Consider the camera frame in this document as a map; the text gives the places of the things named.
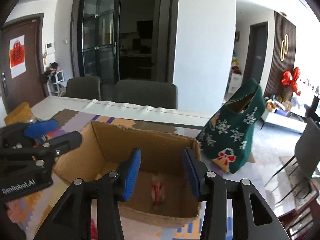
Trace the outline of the red white candy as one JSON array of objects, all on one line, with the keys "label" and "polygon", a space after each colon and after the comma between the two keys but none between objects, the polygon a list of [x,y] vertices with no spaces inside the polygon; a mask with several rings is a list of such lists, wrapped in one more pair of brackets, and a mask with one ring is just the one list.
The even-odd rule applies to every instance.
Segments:
[{"label": "red white candy", "polygon": [[154,207],[165,202],[164,177],[160,173],[151,176],[151,199]]}]

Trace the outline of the grey dining chair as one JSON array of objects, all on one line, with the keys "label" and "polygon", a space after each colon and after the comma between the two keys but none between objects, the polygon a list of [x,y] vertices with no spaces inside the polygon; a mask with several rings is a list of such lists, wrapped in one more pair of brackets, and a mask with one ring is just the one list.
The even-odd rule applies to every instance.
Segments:
[{"label": "grey dining chair", "polygon": [[98,76],[84,76],[69,79],[66,91],[62,96],[86,100],[101,100],[100,78]]},{"label": "grey dining chair", "polygon": [[120,80],[114,87],[112,101],[177,109],[178,90],[175,85],[166,82]]}]

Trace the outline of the red bow decoration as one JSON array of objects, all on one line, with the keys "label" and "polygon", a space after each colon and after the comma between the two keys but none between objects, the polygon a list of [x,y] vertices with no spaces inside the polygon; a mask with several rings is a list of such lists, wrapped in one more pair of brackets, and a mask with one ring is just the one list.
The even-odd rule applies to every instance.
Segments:
[{"label": "red bow decoration", "polygon": [[297,80],[300,76],[300,69],[295,67],[293,71],[285,71],[283,72],[281,84],[284,86],[290,86],[298,96],[301,95],[301,91],[298,88]]}]

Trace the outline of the brown cardboard box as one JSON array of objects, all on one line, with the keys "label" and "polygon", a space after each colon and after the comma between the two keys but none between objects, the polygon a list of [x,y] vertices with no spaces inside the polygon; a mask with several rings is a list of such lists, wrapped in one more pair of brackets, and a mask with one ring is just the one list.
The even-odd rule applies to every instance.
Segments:
[{"label": "brown cardboard box", "polygon": [[[120,203],[121,216],[146,224],[178,228],[200,215],[200,203],[190,191],[182,163],[184,148],[201,159],[200,143],[191,137],[134,129],[92,121],[81,131],[79,148],[58,158],[54,171],[65,182],[76,178],[92,181],[115,170],[127,160],[133,148],[141,151],[141,165],[134,192]],[[164,177],[165,202],[154,207],[151,176]]]}]

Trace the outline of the red fu door poster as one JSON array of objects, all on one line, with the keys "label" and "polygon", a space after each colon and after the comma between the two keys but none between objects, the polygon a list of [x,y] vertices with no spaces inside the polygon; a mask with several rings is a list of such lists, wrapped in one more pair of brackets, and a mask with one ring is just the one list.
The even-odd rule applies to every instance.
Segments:
[{"label": "red fu door poster", "polygon": [[26,72],[24,40],[22,35],[9,42],[9,66],[12,79]]}]

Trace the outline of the brown entrance door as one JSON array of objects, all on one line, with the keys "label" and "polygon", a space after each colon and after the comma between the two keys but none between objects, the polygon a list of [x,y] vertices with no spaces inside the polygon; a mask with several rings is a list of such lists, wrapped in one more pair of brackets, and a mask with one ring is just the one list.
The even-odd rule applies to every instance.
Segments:
[{"label": "brown entrance door", "polygon": [[43,17],[23,16],[1,29],[1,94],[8,113],[23,102],[33,107],[49,95],[41,82]]}]

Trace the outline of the grey dining chair right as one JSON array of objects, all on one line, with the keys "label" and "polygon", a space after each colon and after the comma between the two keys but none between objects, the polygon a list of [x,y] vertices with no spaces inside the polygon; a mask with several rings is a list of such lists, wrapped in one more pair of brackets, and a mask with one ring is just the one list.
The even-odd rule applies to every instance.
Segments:
[{"label": "grey dining chair right", "polygon": [[178,90],[175,85],[166,82],[120,80],[114,87],[112,101],[177,109]]}]

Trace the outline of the blue pepsi can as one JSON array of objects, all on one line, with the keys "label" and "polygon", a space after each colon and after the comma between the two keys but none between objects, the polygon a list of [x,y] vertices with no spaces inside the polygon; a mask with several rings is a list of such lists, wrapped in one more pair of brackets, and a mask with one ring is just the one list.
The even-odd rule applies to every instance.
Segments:
[{"label": "blue pepsi can", "polygon": [[24,130],[24,135],[35,139],[47,134],[47,122],[44,120],[39,120],[36,117],[32,116],[28,119],[28,126]]}]

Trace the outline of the green christmas felt bag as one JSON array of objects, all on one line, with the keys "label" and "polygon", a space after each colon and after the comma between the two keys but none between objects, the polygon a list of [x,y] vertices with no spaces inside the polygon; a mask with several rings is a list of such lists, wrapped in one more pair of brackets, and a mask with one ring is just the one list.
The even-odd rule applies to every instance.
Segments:
[{"label": "green christmas felt bag", "polygon": [[201,153],[225,172],[236,173],[251,155],[254,124],[265,108],[260,85],[247,80],[197,135]]}]

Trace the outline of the gold wall ornament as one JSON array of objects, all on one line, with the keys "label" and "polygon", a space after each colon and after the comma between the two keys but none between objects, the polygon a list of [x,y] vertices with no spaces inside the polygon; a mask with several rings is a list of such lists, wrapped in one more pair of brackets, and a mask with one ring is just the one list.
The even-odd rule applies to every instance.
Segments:
[{"label": "gold wall ornament", "polygon": [[284,39],[281,41],[280,46],[280,60],[284,61],[285,56],[288,54],[289,51],[289,36],[285,34]]}]

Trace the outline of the colourful patterned tablecloth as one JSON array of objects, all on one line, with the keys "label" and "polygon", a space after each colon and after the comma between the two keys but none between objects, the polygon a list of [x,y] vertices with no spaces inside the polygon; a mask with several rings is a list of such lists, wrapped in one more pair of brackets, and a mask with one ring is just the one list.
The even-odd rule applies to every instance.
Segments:
[{"label": "colourful patterned tablecloth", "polygon": [[[54,158],[51,178],[59,157]],[[91,239],[92,200],[96,200],[98,238],[123,239],[121,220],[125,217],[120,214],[119,204],[124,202],[117,200],[117,168],[92,181],[76,178],[68,183],[68,188],[48,213],[35,238]],[[205,182],[208,187],[206,200],[195,198],[200,204],[206,202],[201,238],[224,239],[227,230],[227,183],[209,171]]]}]

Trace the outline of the dark chair at right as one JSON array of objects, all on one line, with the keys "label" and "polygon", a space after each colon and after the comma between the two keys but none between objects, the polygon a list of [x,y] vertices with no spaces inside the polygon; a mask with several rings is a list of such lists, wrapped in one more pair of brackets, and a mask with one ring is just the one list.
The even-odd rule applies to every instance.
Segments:
[{"label": "dark chair at right", "polygon": [[281,203],[289,196],[297,187],[303,183],[308,183],[312,178],[319,164],[319,123],[312,118],[307,119],[304,132],[300,136],[295,146],[295,154],[287,161],[272,177],[267,181],[265,186],[284,170],[294,159],[296,159],[297,167],[300,168],[303,178],[288,192],[277,204]]}]

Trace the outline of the white low tv cabinet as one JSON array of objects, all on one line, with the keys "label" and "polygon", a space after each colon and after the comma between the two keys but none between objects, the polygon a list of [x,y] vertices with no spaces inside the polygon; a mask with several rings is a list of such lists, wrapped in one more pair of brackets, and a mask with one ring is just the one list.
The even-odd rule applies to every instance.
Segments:
[{"label": "white low tv cabinet", "polygon": [[261,118],[264,124],[276,125],[282,128],[290,129],[300,134],[302,134],[306,128],[305,122],[272,113],[268,110],[264,111]]}]

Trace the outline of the black glass sliding door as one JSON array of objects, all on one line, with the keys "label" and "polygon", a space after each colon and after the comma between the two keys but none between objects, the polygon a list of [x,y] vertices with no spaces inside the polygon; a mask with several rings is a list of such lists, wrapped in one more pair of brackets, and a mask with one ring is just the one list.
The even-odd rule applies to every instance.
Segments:
[{"label": "black glass sliding door", "polygon": [[73,0],[76,77],[173,81],[178,0]]}]

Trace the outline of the white shelf with items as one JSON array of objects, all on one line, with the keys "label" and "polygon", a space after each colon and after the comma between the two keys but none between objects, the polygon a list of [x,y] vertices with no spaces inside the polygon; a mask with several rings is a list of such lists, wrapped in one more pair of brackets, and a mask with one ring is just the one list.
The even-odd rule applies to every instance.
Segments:
[{"label": "white shelf with items", "polygon": [[46,71],[40,76],[42,84],[47,85],[52,96],[64,96],[66,92],[66,82],[63,70],[57,62],[51,63]]}]

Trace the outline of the grey dining chair left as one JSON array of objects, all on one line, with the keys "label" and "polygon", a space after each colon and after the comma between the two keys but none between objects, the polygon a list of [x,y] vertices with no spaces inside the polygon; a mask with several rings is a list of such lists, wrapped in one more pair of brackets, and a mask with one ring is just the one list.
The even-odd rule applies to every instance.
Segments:
[{"label": "grey dining chair left", "polygon": [[100,78],[98,76],[84,76],[69,79],[66,91],[62,96],[86,100],[101,100]]}]

